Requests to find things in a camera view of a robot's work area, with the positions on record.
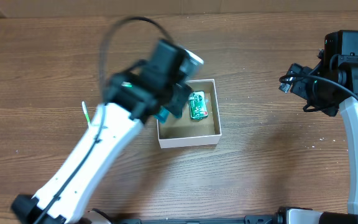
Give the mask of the blue mouthwash bottle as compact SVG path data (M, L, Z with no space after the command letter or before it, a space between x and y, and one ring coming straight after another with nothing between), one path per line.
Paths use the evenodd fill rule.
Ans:
M161 123L165 123L170 115L176 119L182 117L183 110L177 106L161 106L160 111L154 117Z

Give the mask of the green soap packet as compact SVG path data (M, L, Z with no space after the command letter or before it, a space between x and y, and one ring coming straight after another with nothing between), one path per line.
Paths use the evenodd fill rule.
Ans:
M188 99L188 107L191 119L201 120L207 118L208 109L204 91L195 91L191 93Z

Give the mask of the white green toothbrush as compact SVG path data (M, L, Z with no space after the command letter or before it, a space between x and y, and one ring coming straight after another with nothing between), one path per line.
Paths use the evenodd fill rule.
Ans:
M87 107L86 107L86 103L84 101L81 102L81 108L82 108L83 114L84 114L84 116L86 118L87 125L90 126L91 121L90 121L90 117L89 117L88 110L87 110Z

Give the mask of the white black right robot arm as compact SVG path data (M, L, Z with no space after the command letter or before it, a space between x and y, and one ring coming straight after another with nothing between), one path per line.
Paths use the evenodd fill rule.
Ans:
M350 187L347 213L282 207L272 223L358 223L358 30L339 30L324 38L315 68L294 63L280 77L279 89L306 101L305 113L341 115L348 145Z

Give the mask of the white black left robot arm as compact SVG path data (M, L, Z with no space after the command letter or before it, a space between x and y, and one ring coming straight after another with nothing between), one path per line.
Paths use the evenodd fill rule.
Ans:
M106 172L151 116L182 115L192 92L187 80L203 59L159 40L148 60L104 81L103 100L83 137L57 173L33 196L19 194L11 209L21 223L76 223Z

